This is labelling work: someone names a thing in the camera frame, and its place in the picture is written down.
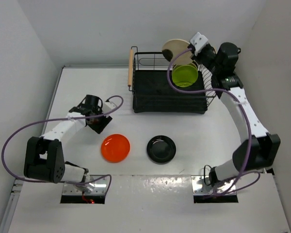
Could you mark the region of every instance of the dish rack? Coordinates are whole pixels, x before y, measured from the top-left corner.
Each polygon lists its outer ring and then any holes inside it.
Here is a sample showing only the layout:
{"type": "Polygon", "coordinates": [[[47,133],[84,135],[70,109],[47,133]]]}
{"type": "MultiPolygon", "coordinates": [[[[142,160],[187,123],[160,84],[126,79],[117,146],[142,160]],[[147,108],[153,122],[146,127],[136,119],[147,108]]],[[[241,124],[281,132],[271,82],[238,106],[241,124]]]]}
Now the dish rack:
{"type": "MultiPolygon", "coordinates": [[[[204,114],[213,99],[214,91],[202,94],[182,94],[173,90],[167,81],[169,62],[161,52],[139,52],[133,46],[129,54],[128,87],[133,94],[132,107],[141,112],[181,112],[204,114]]],[[[203,65],[198,65],[198,79],[186,91],[211,89],[212,74],[203,65]]]]}

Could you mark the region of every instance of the robotic arm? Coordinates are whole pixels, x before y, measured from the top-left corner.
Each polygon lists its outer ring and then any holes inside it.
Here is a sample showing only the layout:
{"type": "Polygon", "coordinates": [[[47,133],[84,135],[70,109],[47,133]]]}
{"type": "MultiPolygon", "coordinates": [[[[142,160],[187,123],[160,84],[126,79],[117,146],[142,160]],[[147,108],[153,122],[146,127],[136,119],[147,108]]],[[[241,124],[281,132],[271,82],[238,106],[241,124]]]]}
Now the robotic arm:
{"type": "Polygon", "coordinates": [[[110,116],[79,119],[109,112],[116,105],[97,96],[86,95],[82,102],[73,107],[66,118],[51,131],[40,137],[31,137],[27,143],[24,175],[28,178],[51,183],[84,182],[88,170],[70,162],[65,162],[63,147],[80,129],[89,126],[101,133],[112,120],[110,116]]]}
{"type": "Polygon", "coordinates": [[[237,103],[227,93],[217,92],[218,98],[227,107],[236,124],[241,145],[234,151],[231,160],[210,170],[209,180],[211,185],[214,186],[219,181],[237,176],[243,165],[248,146],[248,129],[240,109],[236,107],[237,104],[243,106],[252,131],[252,145],[245,171],[270,167],[277,154],[280,138],[277,134],[270,134],[261,124],[248,102],[240,78],[234,71],[241,49],[226,42],[215,53],[214,48],[208,43],[208,39],[200,33],[194,35],[190,40],[189,48],[192,49],[192,59],[205,66],[212,73],[212,87],[227,90],[236,96],[240,102],[237,103]]]}

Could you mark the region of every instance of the purple cable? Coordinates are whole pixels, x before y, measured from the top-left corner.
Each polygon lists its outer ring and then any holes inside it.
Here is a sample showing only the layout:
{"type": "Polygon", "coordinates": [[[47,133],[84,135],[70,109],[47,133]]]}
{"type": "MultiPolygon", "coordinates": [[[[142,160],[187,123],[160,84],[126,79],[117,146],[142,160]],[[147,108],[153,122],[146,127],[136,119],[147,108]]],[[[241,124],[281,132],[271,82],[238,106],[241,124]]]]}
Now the purple cable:
{"type": "MultiPolygon", "coordinates": [[[[17,133],[19,133],[19,132],[22,131],[23,129],[28,128],[28,127],[30,127],[30,126],[32,126],[32,125],[37,125],[37,124],[46,123],[46,122],[51,122],[51,121],[63,121],[63,120],[71,120],[71,119],[76,119],[76,120],[77,120],[77,119],[92,119],[92,118],[98,118],[98,117],[103,117],[103,116],[109,115],[109,114],[115,112],[116,110],[118,110],[118,109],[123,105],[123,103],[124,103],[124,99],[123,99],[123,97],[118,96],[118,95],[109,97],[109,98],[107,99],[107,101],[109,101],[109,100],[112,99],[112,98],[116,98],[116,97],[118,97],[118,98],[121,99],[121,103],[120,103],[120,105],[117,106],[117,107],[115,107],[114,109],[112,109],[111,111],[109,111],[109,112],[107,112],[107,113],[103,113],[103,114],[96,115],[96,116],[80,116],[80,117],[72,117],[72,118],[55,118],[55,119],[48,119],[48,120],[40,120],[40,121],[36,121],[36,122],[30,123],[30,124],[28,124],[28,125],[25,125],[25,126],[19,128],[19,129],[16,130],[14,133],[12,133],[11,136],[8,137],[8,139],[6,140],[6,142],[4,143],[4,145],[3,145],[3,147],[2,147],[2,151],[1,151],[1,161],[2,161],[2,165],[3,165],[4,169],[5,169],[5,170],[6,170],[6,171],[11,175],[11,176],[13,176],[14,178],[19,179],[19,180],[21,180],[21,181],[24,181],[24,182],[31,182],[31,183],[45,183],[44,181],[28,180],[28,179],[25,179],[25,178],[23,178],[23,177],[20,177],[20,176],[14,174],[14,173],[13,173],[13,172],[12,172],[12,171],[7,167],[6,162],[5,162],[5,159],[4,159],[4,152],[5,152],[6,146],[8,145],[9,141],[10,141],[10,140],[11,140],[11,139],[12,139],[12,138],[17,134],[17,133]]],[[[103,179],[103,178],[105,178],[105,177],[107,177],[107,176],[110,177],[109,186],[108,186],[108,188],[107,188],[107,190],[106,190],[106,193],[107,193],[107,191],[108,191],[109,188],[110,188],[111,179],[112,179],[110,174],[108,174],[108,175],[104,175],[104,176],[101,176],[101,177],[99,177],[99,178],[97,178],[97,179],[94,179],[94,180],[92,180],[92,181],[88,181],[88,182],[82,182],[82,183],[78,183],[78,182],[66,182],[66,183],[69,183],[69,184],[79,184],[79,185],[83,185],[83,184],[88,184],[88,183],[96,182],[96,181],[101,180],[101,179],[103,179]]]]}
{"type": "MultiPolygon", "coordinates": [[[[167,81],[170,85],[170,87],[172,89],[174,89],[175,91],[177,92],[180,92],[180,93],[183,93],[183,94],[201,94],[201,93],[205,93],[207,91],[219,91],[219,92],[223,92],[223,93],[227,93],[228,95],[230,95],[236,102],[239,103],[239,100],[237,99],[236,96],[234,96],[232,93],[224,90],[224,89],[220,89],[220,88],[213,88],[213,89],[207,89],[207,90],[199,90],[199,91],[184,91],[184,90],[180,90],[178,88],[176,88],[175,86],[173,86],[172,82],[171,82],[171,78],[170,78],[170,69],[171,69],[171,66],[173,65],[173,63],[175,62],[176,59],[178,59],[180,56],[182,56],[183,54],[185,54],[186,52],[190,52],[192,49],[187,49],[181,53],[179,53],[177,56],[175,56],[175,58],[169,63],[169,66],[168,66],[168,69],[167,69],[167,81]]],[[[227,193],[230,193],[229,191],[231,190],[231,188],[238,182],[238,180],[241,178],[241,176],[243,175],[243,172],[247,166],[247,163],[248,163],[248,159],[249,159],[249,155],[250,155],[250,150],[251,150],[251,127],[250,127],[250,122],[249,122],[249,119],[248,119],[248,116],[246,114],[246,111],[244,110],[244,108],[242,107],[241,104],[238,105],[242,114],[243,114],[243,117],[246,121],[246,124],[247,124],[247,127],[248,127],[248,147],[247,147],[247,151],[246,151],[246,155],[245,155],[245,158],[243,160],[243,164],[242,164],[242,167],[241,167],[241,170],[239,171],[239,174],[235,177],[235,180],[233,182],[233,184],[227,189],[225,190],[224,192],[220,193],[220,194],[217,194],[216,192],[214,192],[214,194],[212,194],[211,196],[212,197],[218,197],[218,196],[222,196],[222,195],[225,195],[227,193]]]]}

